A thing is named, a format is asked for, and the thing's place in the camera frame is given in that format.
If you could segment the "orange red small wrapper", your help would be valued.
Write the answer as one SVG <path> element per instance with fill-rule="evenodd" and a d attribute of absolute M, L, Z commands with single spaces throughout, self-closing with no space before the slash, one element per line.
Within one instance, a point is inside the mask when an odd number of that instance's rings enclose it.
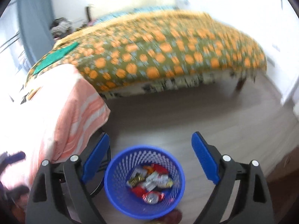
<path fill-rule="evenodd" d="M 150 175 L 154 172 L 157 172 L 160 175 L 168 175 L 169 174 L 169 171 L 165 167 L 163 167 L 159 164 L 156 164 L 156 163 L 152 163 L 151 165 L 144 165 L 142 168 L 147 171 L 148 175 Z"/>

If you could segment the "cream bed headboard cushion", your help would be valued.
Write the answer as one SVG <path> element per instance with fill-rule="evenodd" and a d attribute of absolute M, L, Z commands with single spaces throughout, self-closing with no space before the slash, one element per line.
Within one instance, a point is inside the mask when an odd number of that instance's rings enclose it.
<path fill-rule="evenodd" d="M 102 5 L 89 5 L 91 7 L 91 16 L 96 20 L 102 15 L 110 14 L 119 11 L 129 11 L 134 8 L 150 7 L 150 6 L 175 6 L 175 0 L 139 0 L 125 4 L 124 1 L 116 2 L 109 5 L 108 3 Z"/>

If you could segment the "pile of clothes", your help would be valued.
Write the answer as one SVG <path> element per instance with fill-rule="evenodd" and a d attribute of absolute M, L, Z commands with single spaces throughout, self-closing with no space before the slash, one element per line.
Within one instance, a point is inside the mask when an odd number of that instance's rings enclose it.
<path fill-rule="evenodd" d="M 50 31 L 53 38 L 64 37 L 68 32 L 71 31 L 71 28 L 72 22 L 64 17 L 55 19 L 50 25 Z"/>

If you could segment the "green folded cloth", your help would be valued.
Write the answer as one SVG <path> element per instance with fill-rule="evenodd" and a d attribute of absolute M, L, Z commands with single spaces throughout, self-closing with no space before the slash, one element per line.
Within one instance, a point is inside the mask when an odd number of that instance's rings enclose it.
<path fill-rule="evenodd" d="M 48 66 L 52 65 L 53 63 L 59 61 L 65 55 L 67 55 L 72 50 L 74 50 L 78 45 L 79 45 L 78 42 L 74 42 L 69 46 L 58 49 L 55 52 L 50 53 L 49 55 L 46 55 L 45 58 L 41 59 L 40 62 L 38 62 L 38 65 L 36 66 L 36 68 L 33 72 L 33 75 L 36 75 L 36 74 L 40 73 L 46 67 L 48 67 Z"/>

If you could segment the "green white cardboard box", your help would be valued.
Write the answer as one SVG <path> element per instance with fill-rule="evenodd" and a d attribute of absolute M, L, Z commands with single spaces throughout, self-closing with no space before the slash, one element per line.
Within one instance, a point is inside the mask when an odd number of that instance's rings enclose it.
<path fill-rule="evenodd" d="M 174 182 L 170 176 L 160 175 L 157 172 L 154 172 L 138 186 L 146 189 L 147 191 L 153 191 L 155 189 L 163 190 L 172 188 L 173 184 Z"/>

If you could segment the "blue plastic trash basket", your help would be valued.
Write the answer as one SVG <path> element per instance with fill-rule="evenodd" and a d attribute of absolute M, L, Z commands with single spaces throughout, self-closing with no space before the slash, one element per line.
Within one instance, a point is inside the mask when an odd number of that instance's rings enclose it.
<path fill-rule="evenodd" d="M 172 211 L 182 199 L 185 186 L 184 171 L 176 158 L 149 145 L 119 152 L 104 177 L 111 204 L 123 214 L 141 220 Z"/>

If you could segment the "orange floral green bedspread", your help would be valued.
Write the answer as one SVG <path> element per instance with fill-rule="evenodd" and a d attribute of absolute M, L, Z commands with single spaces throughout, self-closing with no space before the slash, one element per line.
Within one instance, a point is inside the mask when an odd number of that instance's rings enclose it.
<path fill-rule="evenodd" d="M 41 59 L 58 49 L 79 45 L 59 61 L 33 72 Z M 26 81 L 71 64 L 99 92 L 136 83 L 211 83 L 218 75 L 255 79 L 266 71 L 260 45 L 207 13 L 162 10 L 113 18 L 58 40 L 30 69 Z"/>

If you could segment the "red snack wrapper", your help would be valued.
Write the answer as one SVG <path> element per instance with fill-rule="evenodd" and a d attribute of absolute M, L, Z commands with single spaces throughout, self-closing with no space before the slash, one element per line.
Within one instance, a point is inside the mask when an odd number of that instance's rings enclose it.
<path fill-rule="evenodd" d="M 142 199 L 144 203 L 154 205 L 164 200 L 165 194 L 158 191 L 147 191 L 146 189 L 137 186 L 131 189 L 131 192 Z"/>

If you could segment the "pink white striped cloth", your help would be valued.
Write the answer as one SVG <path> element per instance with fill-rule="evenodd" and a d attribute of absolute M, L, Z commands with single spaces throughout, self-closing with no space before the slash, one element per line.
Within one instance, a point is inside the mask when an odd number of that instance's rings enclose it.
<path fill-rule="evenodd" d="M 32 79 L 24 103 L 1 100 L 1 152 L 24 152 L 24 160 L 1 174 L 8 189 L 31 187 L 43 160 L 63 162 L 87 147 L 110 116 L 110 109 L 71 64 Z"/>

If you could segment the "blue grey curtain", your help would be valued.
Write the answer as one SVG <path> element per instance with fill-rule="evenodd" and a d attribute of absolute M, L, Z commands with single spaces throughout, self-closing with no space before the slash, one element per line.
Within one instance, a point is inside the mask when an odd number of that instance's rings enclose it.
<path fill-rule="evenodd" d="M 18 23 L 26 57 L 33 66 L 52 50 L 50 26 L 54 21 L 51 0 L 17 0 Z"/>

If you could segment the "yellow green snack packet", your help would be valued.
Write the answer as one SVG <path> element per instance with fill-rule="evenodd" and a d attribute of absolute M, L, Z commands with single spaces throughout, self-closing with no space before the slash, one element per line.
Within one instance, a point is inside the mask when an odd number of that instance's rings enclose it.
<path fill-rule="evenodd" d="M 145 178 L 147 176 L 147 170 L 141 167 L 136 167 L 130 178 L 127 180 L 127 186 L 130 188 L 135 187 L 139 183 L 145 181 Z"/>

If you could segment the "furry slipper foot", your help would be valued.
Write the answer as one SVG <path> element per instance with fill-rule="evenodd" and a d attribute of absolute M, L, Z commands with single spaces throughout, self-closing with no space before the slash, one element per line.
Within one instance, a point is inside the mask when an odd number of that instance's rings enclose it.
<path fill-rule="evenodd" d="M 178 209 L 174 209 L 165 216 L 151 220 L 149 223 L 154 224 L 179 224 L 182 220 L 182 212 Z"/>

